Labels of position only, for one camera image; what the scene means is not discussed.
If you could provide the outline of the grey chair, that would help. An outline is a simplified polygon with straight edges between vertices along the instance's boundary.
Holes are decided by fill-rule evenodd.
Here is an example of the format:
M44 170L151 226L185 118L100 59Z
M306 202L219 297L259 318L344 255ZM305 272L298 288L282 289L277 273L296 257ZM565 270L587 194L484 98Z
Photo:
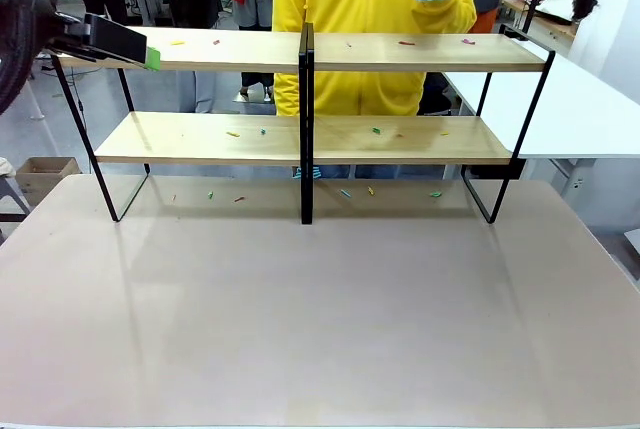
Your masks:
M11 163L0 157L0 245L6 240L2 227L21 223L31 213L15 182L15 176L16 170Z

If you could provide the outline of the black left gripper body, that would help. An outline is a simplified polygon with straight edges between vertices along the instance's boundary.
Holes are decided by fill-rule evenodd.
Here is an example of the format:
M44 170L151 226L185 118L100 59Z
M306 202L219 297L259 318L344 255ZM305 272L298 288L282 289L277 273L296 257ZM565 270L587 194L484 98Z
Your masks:
M83 20L75 16L56 12L51 19L53 36L48 41L48 49L56 54L73 57L96 57L97 53L84 42L89 28Z

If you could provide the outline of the wood and black metal shelf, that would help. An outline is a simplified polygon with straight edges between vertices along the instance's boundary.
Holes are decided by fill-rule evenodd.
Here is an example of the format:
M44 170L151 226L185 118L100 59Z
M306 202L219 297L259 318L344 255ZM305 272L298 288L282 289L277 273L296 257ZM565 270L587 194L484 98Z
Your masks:
M475 41L467 45L463 39ZM304 25L299 49L299 169L301 221L313 220L314 169L334 165L457 165L466 178L470 168L504 166L493 208L487 209L472 183L465 184L485 221L496 221L542 88L556 53L540 58L524 47L529 37L502 25L492 34L315 33ZM414 42L403 46L398 41ZM495 73L540 75L515 148L506 149L481 118L472 116L318 116L315 75L318 72ZM379 128L380 134L372 132Z
M168 27L129 27L158 49L158 71L259 72L298 76L301 33L232 31ZM185 41L172 46L172 41ZM59 59L51 62L76 123L93 174L110 217L119 222L101 166L141 164L149 174L154 164L248 165L299 168L299 114L290 122L262 116L138 111L134 107L126 70L118 73L128 112L99 147L94 147ZM238 133L234 138L227 132Z

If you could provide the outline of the yellow sleeved left forearm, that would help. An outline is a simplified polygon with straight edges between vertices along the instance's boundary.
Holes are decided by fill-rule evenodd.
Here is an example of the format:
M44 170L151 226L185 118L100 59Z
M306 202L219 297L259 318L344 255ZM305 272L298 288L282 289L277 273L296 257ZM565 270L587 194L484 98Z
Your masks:
M418 2L411 10L412 34L465 34L477 19L474 0Z

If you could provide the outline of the person in orange trousers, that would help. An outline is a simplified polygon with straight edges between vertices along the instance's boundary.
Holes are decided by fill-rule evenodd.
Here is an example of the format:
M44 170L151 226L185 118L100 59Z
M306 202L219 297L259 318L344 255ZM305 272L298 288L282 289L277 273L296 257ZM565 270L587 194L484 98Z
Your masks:
M476 21L469 30L473 34L491 33L497 19L500 0L474 0Z

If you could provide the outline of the wooden background workbench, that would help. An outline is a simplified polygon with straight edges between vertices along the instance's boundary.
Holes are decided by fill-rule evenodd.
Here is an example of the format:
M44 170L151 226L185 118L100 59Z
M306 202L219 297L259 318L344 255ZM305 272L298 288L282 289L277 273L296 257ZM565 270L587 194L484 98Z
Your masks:
M515 25L524 29L525 21L529 12L529 5L525 0L501 0L501 6L515 14ZM551 15L535 10L532 13L532 20L528 31L536 29L552 38L572 43L575 39L577 26L572 23L562 22Z

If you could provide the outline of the white side table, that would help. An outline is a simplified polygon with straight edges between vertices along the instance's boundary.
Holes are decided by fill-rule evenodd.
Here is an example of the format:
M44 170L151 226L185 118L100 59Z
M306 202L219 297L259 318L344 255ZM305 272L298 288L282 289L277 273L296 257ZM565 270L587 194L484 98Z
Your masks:
M540 75L492 75L481 117L515 148ZM520 149L526 159L640 158L640 105L556 56Z

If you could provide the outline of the brown cardboard box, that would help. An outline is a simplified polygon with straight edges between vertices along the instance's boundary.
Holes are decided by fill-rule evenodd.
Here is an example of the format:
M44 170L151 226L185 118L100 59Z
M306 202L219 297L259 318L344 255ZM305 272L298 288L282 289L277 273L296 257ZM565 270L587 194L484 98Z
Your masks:
M74 157L30 157L15 179L28 204L35 207L65 177L81 173Z

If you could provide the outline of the yellow sleeved right forearm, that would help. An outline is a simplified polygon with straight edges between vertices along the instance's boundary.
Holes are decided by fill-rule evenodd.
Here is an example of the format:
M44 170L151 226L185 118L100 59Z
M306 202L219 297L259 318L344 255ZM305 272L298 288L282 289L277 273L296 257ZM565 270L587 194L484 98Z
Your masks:
M299 80L294 74L274 74L276 114L293 117L299 114Z

